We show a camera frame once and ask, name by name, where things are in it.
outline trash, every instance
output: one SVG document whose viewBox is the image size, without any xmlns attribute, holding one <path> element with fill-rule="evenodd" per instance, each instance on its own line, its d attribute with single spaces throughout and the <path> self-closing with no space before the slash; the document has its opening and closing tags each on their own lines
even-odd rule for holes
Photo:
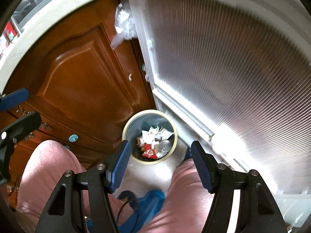
<svg viewBox="0 0 311 233">
<path fill-rule="evenodd" d="M 117 35 L 111 41 L 111 48 L 115 49 L 123 40 L 137 38 L 134 18 L 128 0 L 122 0 L 116 8 L 114 27 Z"/>
<path fill-rule="evenodd" d="M 143 151 L 142 156 L 152 159 L 164 157 L 172 149 L 172 144 L 167 139 L 174 133 L 159 126 L 150 127 L 149 131 L 142 130 L 142 136 L 137 138 L 137 146 Z"/>
</svg>

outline plastic bag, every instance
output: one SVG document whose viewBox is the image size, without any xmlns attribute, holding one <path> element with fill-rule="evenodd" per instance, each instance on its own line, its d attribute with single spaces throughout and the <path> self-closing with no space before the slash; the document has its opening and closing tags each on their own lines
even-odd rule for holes
<svg viewBox="0 0 311 233">
<path fill-rule="evenodd" d="M 137 38 L 134 18 L 128 0 L 122 0 L 117 6 L 114 27 L 117 35 L 111 41 L 111 48 L 115 49 L 123 40 Z"/>
</svg>

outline white countertop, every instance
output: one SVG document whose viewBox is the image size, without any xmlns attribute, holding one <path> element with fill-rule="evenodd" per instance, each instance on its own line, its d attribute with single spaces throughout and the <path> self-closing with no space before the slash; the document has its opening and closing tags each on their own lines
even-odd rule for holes
<svg viewBox="0 0 311 233">
<path fill-rule="evenodd" d="M 0 60 L 0 92 L 2 93 L 15 67 L 30 47 L 54 24 L 72 11 L 93 0 L 52 0 L 23 27 L 24 32 L 11 43 Z"/>
</svg>

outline tiled floor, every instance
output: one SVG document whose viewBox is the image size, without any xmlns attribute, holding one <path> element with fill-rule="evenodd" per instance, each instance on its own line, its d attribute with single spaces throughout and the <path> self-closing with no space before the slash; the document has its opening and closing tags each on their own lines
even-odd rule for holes
<svg viewBox="0 0 311 233">
<path fill-rule="evenodd" d="M 118 197 L 122 191 L 131 190 L 137 197 L 143 197 L 152 189 L 160 189 L 166 194 L 173 172 L 182 163 L 186 149 L 187 145 L 181 139 L 178 139 L 172 155 L 155 165 L 141 164 L 131 157 L 121 186 L 114 195 Z"/>
</svg>

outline pink pants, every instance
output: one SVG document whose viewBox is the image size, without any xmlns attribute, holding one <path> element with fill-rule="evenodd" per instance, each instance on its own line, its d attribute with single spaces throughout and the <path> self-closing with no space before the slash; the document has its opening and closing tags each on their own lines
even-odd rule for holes
<svg viewBox="0 0 311 233">
<path fill-rule="evenodd" d="M 75 173 L 85 171 L 74 154 L 60 143 L 52 140 L 41 143 L 34 150 L 22 176 L 17 211 L 40 217 L 49 196 L 66 170 Z M 85 216 L 90 216 L 87 191 L 83 196 Z M 124 202 L 113 195 L 109 195 L 109 199 L 116 217 Z M 203 188 L 193 160 L 187 160 L 174 171 L 163 208 L 139 233 L 200 233 L 212 201 L 213 195 Z M 124 223 L 132 213 L 130 206 L 126 205 L 119 223 Z M 228 232 L 235 231 L 236 216 L 237 212 L 231 213 Z"/>
</svg>

